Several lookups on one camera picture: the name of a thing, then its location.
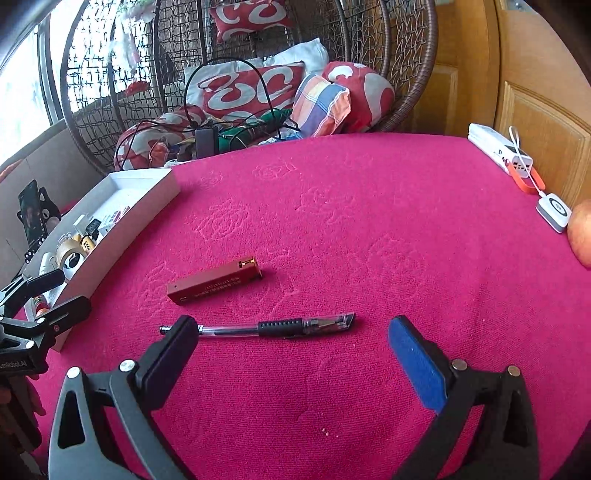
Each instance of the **white device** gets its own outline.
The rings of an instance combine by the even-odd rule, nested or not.
[[[570,208],[554,193],[549,193],[538,200],[535,209],[558,233],[564,232],[572,213]]]
[[[511,163],[521,178],[526,179],[529,176],[531,167],[534,164],[532,158],[523,150],[519,150],[523,160],[523,162],[520,162],[513,142],[491,127],[470,124],[468,140],[488,155],[507,175],[509,174],[507,164]]]
[[[521,155],[521,149],[519,148],[519,133],[517,133],[517,129],[515,129],[514,135],[513,126],[509,127],[509,135],[511,136],[511,141],[514,148],[516,149],[519,161],[522,162],[523,159]],[[544,192],[542,192],[542,190],[540,190],[540,188],[534,182],[534,179],[531,177],[529,172],[528,176],[530,177],[531,182],[534,184],[535,189],[538,191],[538,194],[541,197],[538,200],[538,205],[536,205],[535,209],[555,231],[558,233],[564,232],[564,229],[569,224],[572,211],[555,193],[549,193],[546,195]]]

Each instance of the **screw head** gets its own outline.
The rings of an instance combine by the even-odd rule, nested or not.
[[[521,375],[521,370],[519,370],[519,367],[515,365],[509,365],[507,367],[507,371],[509,372],[509,375],[512,377],[518,377]]]
[[[78,375],[80,375],[80,368],[78,367],[72,367],[68,370],[68,378],[76,378]]]
[[[131,372],[135,367],[135,362],[133,360],[123,360],[119,364],[119,370],[122,372]]]
[[[452,368],[454,370],[458,370],[459,372],[463,372],[466,368],[468,368],[468,364],[461,358],[455,358],[452,360]]]

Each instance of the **pen grip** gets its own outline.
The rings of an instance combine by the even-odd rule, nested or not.
[[[262,337],[294,337],[304,335],[302,319],[259,322],[256,329]]]

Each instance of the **red box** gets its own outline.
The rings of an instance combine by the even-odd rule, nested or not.
[[[256,259],[245,257],[169,283],[166,285],[166,295],[176,304],[182,304],[261,277]]]

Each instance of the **cardboard box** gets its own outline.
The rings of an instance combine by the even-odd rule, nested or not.
[[[80,215],[102,220],[106,215],[128,206],[129,211],[105,236],[99,237],[96,247],[82,262],[72,279],[56,289],[50,299],[50,306],[78,295],[90,298],[127,247],[179,191],[174,173],[169,168],[111,173],[63,216],[25,268],[24,275],[39,275],[43,254],[55,254],[58,240],[66,233],[76,233],[73,224]],[[31,301],[25,305],[25,312],[27,318],[33,320]],[[66,331],[57,337],[54,350],[61,350],[68,334],[69,331]]]

